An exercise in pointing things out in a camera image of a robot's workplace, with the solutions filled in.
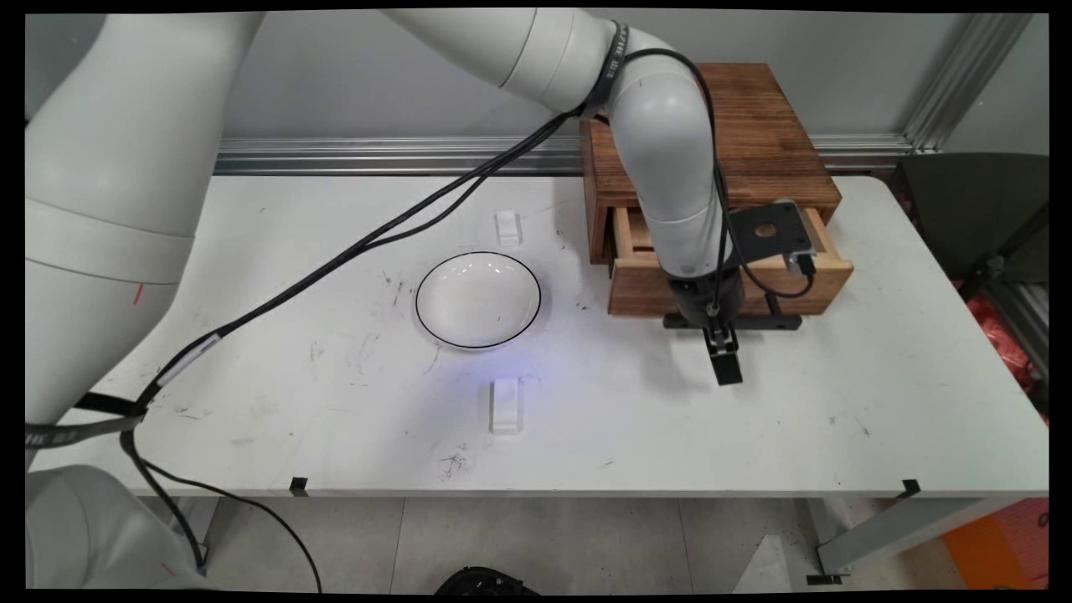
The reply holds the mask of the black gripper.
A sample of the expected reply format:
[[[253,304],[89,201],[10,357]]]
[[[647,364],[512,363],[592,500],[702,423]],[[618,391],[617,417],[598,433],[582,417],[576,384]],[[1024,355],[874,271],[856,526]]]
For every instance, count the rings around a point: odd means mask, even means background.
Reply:
[[[699,277],[667,275],[678,313],[702,328],[709,362],[719,386],[743,382],[738,358],[739,340],[732,325],[711,325],[712,321],[732,322],[745,305],[745,290],[740,268],[708,273]]]

